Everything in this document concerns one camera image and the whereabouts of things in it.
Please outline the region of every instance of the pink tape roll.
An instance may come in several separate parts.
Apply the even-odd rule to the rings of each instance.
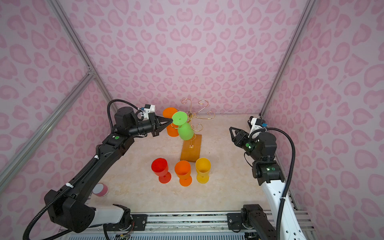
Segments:
[[[102,196],[105,196],[107,193],[108,193],[108,187],[99,182],[98,184],[96,184],[96,186],[93,188],[92,190],[93,194],[95,194],[96,196],[98,197],[102,197]]]

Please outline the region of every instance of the ventilation grille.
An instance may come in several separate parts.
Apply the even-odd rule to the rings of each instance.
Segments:
[[[108,234],[111,240],[120,240],[115,234]],[[102,234],[70,236],[68,240],[105,240]],[[244,233],[133,233],[129,240],[245,240]]]

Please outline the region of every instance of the cable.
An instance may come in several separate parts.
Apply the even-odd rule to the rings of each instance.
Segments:
[[[240,227],[240,229],[239,230],[233,230],[233,229],[231,229],[232,230],[232,232],[235,232],[235,233],[239,233],[240,231],[241,231],[241,227]]]
[[[87,228],[91,228],[91,227],[99,227],[99,226],[102,226],[102,224],[99,224],[99,225],[92,225],[92,226],[89,226]]]
[[[247,161],[248,165],[249,165],[250,167],[252,167],[252,165],[249,164],[248,160],[245,158],[246,153],[247,153],[247,152],[244,152],[244,159]]]
[[[283,130],[280,130],[278,128],[275,128],[275,127],[267,127],[267,128],[260,128],[260,129],[257,129],[255,131],[253,131],[251,134],[250,134],[250,139],[252,139],[252,136],[257,133],[257,132],[262,132],[263,130],[265,129],[264,132],[266,132],[267,130],[273,130],[273,131],[278,131],[280,133],[282,133],[284,136],[286,136],[286,138],[288,138],[288,141],[290,142],[291,144],[291,148],[292,148],[292,158],[291,158],[291,165],[289,167],[289,173],[288,173],[288,177],[287,177],[287,180],[285,182],[285,187],[284,187],[284,190],[283,190],[283,193],[281,195],[281,198],[280,198],[280,205],[279,205],[279,210],[278,210],[278,213],[277,213],[277,219],[276,219],[276,239],[277,240],[280,240],[280,227],[281,227],[281,218],[283,216],[283,208],[284,208],[284,203],[285,203],[285,197],[288,193],[288,189],[289,189],[289,186],[291,184],[291,180],[292,180],[292,175],[293,175],[293,168],[295,166],[295,158],[296,158],[296,149],[295,149],[295,144],[293,143],[291,137],[286,133],[284,132]]]
[[[126,103],[128,105],[131,105],[132,107],[136,108],[136,110],[139,110],[135,105],[133,105],[132,103],[130,102],[127,102],[125,100],[122,100],[122,99],[113,99],[111,100],[108,105],[107,105],[107,115],[108,115],[108,120],[109,120],[109,125],[111,126],[111,132],[112,132],[112,129],[113,129],[113,123],[112,123],[112,118],[111,118],[111,104],[114,103],[114,102],[122,102],[122,103]]]
[[[146,133],[145,135],[143,135],[143,136],[140,136],[140,135],[139,135],[139,136],[134,136],[133,138],[136,138],[136,137],[137,137],[137,138],[143,138],[143,137],[146,137],[146,136],[148,136],[147,133]]]
[[[103,231],[106,240],[111,240],[107,234],[107,224],[103,224]]]
[[[96,146],[96,155],[100,155],[100,149],[99,147],[101,146],[100,145],[97,145]],[[83,171],[81,172],[81,174],[79,175],[79,177],[77,177],[76,179],[74,179],[72,181],[72,186],[75,186],[92,168],[93,166],[97,163],[98,161],[98,158],[96,158],[96,156],[92,159],[91,163],[88,165],[88,167]],[[45,207],[43,207],[40,212],[38,212],[36,214],[36,216],[32,219],[32,221],[28,224],[28,226],[26,227],[25,231],[24,231],[24,234],[23,234],[23,240],[31,240],[29,238],[29,234],[31,233],[32,231],[32,228],[33,226],[37,223],[37,221],[40,219],[40,217],[48,210],[49,207],[51,207],[57,200],[59,200],[63,195],[65,195],[67,192],[69,192],[70,190],[72,189],[72,187],[69,187],[69,186],[66,186],[61,192],[59,192],[59,194],[57,194],[47,205],[45,205]],[[43,240],[53,240],[53,239],[56,239],[58,237],[61,237],[69,232],[71,232],[72,230],[65,230],[61,233],[58,233],[56,235],[53,235],[51,237],[48,237],[48,238],[45,238]]]
[[[141,110],[141,109],[139,109],[137,112],[136,112],[136,117],[137,117],[137,115],[139,114],[139,113],[142,113],[143,111]],[[138,121],[143,121],[143,119],[144,119],[144,115],[141,115],[141,118],[139,119],[139,118],[137,118],[137,120]]]
[[[132,228],[128,233],[131,233],[133,231],[133,228],[135,227],[135,221],[132,221]]]

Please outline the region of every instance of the wine glass base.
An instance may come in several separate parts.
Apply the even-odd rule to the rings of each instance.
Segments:
[[[207,183],[207,182],[208,182],[208,180],[209,180],[209,176],[205,176],[205,177],[203,177],[203,176],[197,175],[196,179],[197,179],[197,181],[198,181],[199,183],[204,184],[204,183]]]
[[[187,179],[180,179],[179,183],[183,187],[188,187],[192,183],[192,177],[189,176],[189,178],[187,178]]]
[[[171,178],[172,178],[172,176],[171,176],[170,172],[167,172],[166,175],[164,175],[164,176],[162,176],[162,177],[159,177],[159,181],[160,181],[161,183],[167,183],[167,182],[170,181]]]

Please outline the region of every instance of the cable tie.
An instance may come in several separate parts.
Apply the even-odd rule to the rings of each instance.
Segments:
[[[68,182],[67,182],[65,185],[66,185],[67,187],[74,188],[74,186],[73,186],[72,184],[68,183]]]

